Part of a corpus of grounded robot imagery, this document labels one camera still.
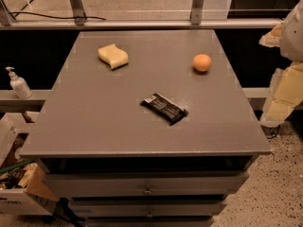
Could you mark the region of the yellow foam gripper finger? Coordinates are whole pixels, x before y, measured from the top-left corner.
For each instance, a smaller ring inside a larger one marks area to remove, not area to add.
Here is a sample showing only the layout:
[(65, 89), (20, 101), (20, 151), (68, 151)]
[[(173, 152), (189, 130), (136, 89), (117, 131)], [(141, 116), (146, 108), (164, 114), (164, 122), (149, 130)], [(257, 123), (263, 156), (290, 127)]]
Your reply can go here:
[(281, 125), (303, 101), (303, 63), (293, 61), (285, 70), (274, 72), (260, 118), (267, 128)]
[(276, 25), (271, 31), (263, 35), (258, 43), (266, 47), (280, 47), (282, 26), (282, 23)]

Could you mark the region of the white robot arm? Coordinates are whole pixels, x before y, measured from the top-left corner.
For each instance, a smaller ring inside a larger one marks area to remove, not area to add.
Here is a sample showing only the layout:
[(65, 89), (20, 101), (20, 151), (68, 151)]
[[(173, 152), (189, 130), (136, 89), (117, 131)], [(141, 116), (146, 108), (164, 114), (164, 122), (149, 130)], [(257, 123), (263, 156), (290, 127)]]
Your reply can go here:
[(292, 62), (285, 70), (277, 69), (272, 75), (262, 109), (260, 124), (275, 128), (303, 101), (303, 0), (258, 43), (278, 47), (281, 56)]

